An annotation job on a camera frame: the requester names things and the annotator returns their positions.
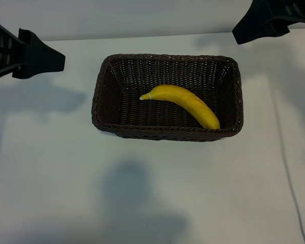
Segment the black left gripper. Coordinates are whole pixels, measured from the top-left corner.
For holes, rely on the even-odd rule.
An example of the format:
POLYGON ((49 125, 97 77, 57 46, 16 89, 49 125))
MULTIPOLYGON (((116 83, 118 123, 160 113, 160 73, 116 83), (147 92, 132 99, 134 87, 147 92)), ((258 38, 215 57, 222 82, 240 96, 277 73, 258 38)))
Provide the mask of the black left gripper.
POLYGON ((33 32, 20 28, 17 38, 0 24, 0 78, 9 73, 13 78, 31 78, 42 73, 61 72, 65 60, 63 54, 41 43, 33 32), (26 49, 21 62, 17 49, 22 43, 26 49))

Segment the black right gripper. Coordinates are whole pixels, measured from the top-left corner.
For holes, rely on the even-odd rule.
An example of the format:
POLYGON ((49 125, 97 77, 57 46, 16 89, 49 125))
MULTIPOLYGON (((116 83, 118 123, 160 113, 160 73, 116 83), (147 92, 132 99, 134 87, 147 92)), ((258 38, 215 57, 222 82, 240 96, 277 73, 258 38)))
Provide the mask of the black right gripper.
POLYGON ((245 16, 232 33, 238 45, 263 37, 279 37, 290 33, 288 23, 305 23, 305 0, 282 1, 284 14, 274 16, 273 1, 252 1, 245 16))

